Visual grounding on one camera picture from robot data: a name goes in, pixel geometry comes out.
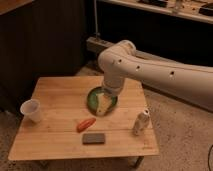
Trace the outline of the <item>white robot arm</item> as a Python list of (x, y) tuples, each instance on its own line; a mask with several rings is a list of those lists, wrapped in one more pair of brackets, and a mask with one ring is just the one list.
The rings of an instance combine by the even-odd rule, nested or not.
[(103, 50), (98, 64), (104, 72), (102, 88), (111, 97), (130, 78), (213, 112), (213, 67), (138, 58), (128, 40)]

